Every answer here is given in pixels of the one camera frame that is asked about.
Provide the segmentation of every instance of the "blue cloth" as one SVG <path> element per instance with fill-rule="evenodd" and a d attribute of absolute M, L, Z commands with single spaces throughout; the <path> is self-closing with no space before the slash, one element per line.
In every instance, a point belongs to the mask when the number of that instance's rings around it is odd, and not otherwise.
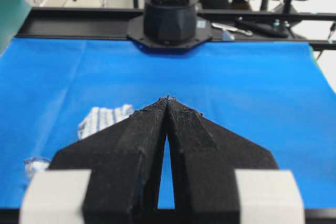
<path fill-rule="evenodd" d="M 0 208 L 20 206 L 23 160 L 76 141 L 93 106 L 139 109 L 168 94 L 271 150 L 306 208 L 336 207 L 336 96 L 307 44 L 209 42 L 156 54 L 130 41 L 16 38 L 0 59 L 0 90 Z M 168 160 L 166 151 L 171 191 Z M 159 206 L 173 207 L 172 193 L 160 192 Z"/>

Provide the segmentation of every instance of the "green panel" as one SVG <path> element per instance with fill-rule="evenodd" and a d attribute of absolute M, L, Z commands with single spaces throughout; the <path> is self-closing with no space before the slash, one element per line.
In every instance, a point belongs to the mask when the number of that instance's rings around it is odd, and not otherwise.
<path fill-rule="evenodd" d="M 30 6 L 24 0 L 0 0 L 0 52 L 17 33 Z"/>

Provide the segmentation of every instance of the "white tape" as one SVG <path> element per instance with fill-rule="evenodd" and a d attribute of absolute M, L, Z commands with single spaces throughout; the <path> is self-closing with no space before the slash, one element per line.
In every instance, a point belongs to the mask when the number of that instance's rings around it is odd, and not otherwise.
<path fill-rule="evenodd" d="M 241 224 L 304 224 L 304 208 L 287 170 L 235 170 Z"/>
<path fill-rule="evenodd" d="M 37 173 L 26 191 L 20 224 L 84 224 L 82 205 L 91 170 Z"/>

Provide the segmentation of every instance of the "black cable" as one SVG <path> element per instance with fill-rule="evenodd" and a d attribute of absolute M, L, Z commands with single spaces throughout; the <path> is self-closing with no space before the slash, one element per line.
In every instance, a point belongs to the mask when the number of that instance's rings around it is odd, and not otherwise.
<path fill-rule="evenodd" d="M 334 23 L 332 23 L 332 25 L 330 27 L 330 32 L 329 32 L 327 40 L 329 40 L 333 36 L 333 34 L 335 33 L 335 31 L 336 31 L 336 21 L 334 21 Z M 316 60 L 319 60 L 321 58 L 322 54 L 323 54 L 323 50 L 320 51 L 320 53 L 317 56 Z"/>

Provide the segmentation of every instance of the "table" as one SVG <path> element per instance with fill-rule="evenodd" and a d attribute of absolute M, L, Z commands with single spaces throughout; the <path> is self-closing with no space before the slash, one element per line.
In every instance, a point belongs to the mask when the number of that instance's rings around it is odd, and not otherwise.
<path fill-rule="evenodd" d="M 20 206 L 23 160 L 76 141 L 92 107 L 139 109 L 168 94 L 272 151 L 306 208 L 336 206 L 336 96 L 308 44 L 208 42 L 158 54 L 130 41 L 15 38 L 0 89 L 0 208 Z M 159 207 L 172 208 L 167 151 L 164 160 Z"/>

